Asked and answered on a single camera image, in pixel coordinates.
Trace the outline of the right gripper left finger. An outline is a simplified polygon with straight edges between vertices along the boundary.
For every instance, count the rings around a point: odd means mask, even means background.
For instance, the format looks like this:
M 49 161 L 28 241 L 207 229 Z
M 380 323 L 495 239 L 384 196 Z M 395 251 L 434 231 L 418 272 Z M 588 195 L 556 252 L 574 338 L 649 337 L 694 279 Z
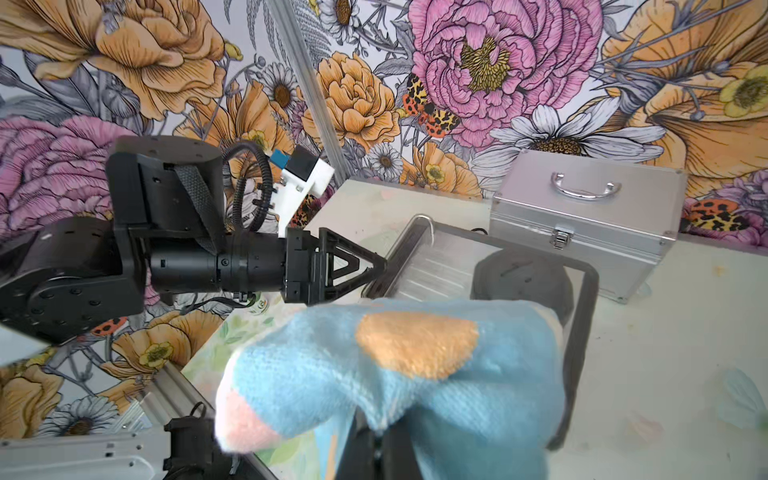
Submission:
M 336 480 L 378 480 L 381 469 L 380 440 L 364 413 L 355 413 L 347 435 Z

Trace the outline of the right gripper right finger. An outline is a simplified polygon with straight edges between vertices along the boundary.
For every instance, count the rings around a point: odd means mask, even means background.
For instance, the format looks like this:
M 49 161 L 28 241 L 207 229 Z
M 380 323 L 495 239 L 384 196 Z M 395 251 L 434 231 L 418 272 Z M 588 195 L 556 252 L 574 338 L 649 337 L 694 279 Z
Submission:
M 404 419 L 391 426 L 383 435 L 383 479 L 423 479 Z

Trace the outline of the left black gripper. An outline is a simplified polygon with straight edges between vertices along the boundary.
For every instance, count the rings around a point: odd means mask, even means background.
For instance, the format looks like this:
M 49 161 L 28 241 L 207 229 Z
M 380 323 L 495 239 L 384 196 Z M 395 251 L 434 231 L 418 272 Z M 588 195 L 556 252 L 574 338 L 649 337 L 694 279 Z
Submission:
M 379 254 L 325 227 L 318 237 L 289 228 L 285 254 L 284 301 L 304 305 L 336 301 L 374 281 L 387 264 Z

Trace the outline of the grey coffee machine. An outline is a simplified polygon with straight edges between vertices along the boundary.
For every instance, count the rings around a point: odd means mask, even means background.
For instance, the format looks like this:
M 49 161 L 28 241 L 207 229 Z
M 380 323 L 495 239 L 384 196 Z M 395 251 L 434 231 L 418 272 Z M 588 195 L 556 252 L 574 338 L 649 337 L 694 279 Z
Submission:
M 387 254 L 366 299 L 528 300 L 550 310 L 563 338 L 565 412 L 551 451 L 566 440 L 577 398 L 599 276 L 585 262 L 414 216 Z

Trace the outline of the blue patterned cloth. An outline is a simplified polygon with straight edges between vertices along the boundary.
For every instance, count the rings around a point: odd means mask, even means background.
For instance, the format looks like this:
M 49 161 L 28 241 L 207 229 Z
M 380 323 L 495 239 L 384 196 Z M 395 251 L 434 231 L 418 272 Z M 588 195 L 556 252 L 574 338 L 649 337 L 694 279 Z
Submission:
M 379 299 L 296 312 L 229 359 L 215 435 L 253 453 L 404 422 L 426 479 L 544 479 L 565 410 L 562 328 L 525 300 Z

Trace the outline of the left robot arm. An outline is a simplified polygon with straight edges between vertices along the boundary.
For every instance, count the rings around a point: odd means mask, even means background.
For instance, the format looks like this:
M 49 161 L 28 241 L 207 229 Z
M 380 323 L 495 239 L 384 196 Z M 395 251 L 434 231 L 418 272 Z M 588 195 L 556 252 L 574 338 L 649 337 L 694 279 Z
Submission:
M 329 229 L 291 226 L 305 196 L 323 190 L 321 166 L 304 148 L 121 137 L 106 162 L 111 220 L 65 218 L 2 246 L 1 322 L 59 344 L 142 312 L 148 289 L 235 309 L 262 291 L 307 306 L 335 301 L 386 262 Z

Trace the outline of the silver aluminium case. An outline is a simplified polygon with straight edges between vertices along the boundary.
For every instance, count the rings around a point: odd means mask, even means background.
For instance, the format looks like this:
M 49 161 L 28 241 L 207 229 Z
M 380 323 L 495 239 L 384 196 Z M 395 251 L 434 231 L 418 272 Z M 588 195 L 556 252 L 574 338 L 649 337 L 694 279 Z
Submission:
M 678 169 L 524 151 L 492 198 L 489 233 L 588 263 L 600 295 L 627 303 L 677 240 L 686 186 Z

